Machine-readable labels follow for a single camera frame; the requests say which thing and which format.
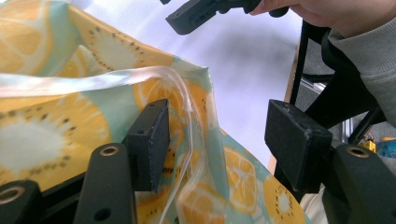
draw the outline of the gray sleeve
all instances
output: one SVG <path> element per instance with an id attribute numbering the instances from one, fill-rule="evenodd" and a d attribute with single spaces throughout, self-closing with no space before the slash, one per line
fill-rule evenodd
<path id="1" fill-rule="evenodd" d="M 388 122 L 396 127 L 396 18 L 350 38 L 332 30 L 329 40 L 355 64 Z"/>

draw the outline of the crumpled fabric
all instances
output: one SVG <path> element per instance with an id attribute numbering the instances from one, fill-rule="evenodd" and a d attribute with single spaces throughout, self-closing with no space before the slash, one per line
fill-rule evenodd
<path id="1" fill-rule="evenodd" d="M 62 1 L 1 4 L 0 55 L 0 185 L 45 190 L 83 173 L 93 150 L 121 142 L 145 105 L 167 98 L 171 143 L 158 192 L 135 193 L 138 223 L 310 222 L 219 127 L 206 67 Z"/>

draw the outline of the white background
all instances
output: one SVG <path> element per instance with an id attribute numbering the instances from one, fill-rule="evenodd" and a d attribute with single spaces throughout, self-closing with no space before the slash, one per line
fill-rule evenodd
<path id="1" fill-rule="evenodd" d="M 291 11 L 282 18 L 251 16 L 242 8 L 216 15 L 189 35 L 165 18 L 187 0 L 75 0 L 73 5 L 154 48 L 208 66 L 220 127 L 264 165 L 269 99 L 284 100 L 301 32 Z"/>

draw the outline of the person's hand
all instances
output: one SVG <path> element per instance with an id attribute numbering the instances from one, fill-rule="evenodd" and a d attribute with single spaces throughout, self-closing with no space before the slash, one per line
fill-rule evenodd
<path id="1" fill-rule="evenodd" d="M 396 16 L 395 0 L 262 0 L 252 15 L 290 6 L 305 21 L 343 37 L 371 31 Z"/>

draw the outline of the metal grommet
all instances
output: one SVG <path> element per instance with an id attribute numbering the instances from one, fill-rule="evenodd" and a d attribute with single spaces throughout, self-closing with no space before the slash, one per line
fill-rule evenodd
<path id="1" fill-rule="evenodd" d="M 25 189 L 20 186 L 11 187 L 0 192 L 0 204 L 6 204 L 18 199 Z"/>
<path id="2" fill-rule="evenodd" d="M 102 156 L 112 156 L 115 155 L 117 152 L 119 152 L 119 148 L 113 146 L 105 147 L 102 150 L 100 150 L 100 154 Z"/>
<path id="3" fill-rule="evenodd" d="M 366 151 L 364 151 L 363 149 L 358 148 L 358 147 L 349 147 L 346 149 L 346 151 L 349 154 L 359 157 L 359 158 L 369 158 L 369 156 L 370 156 Z"/>

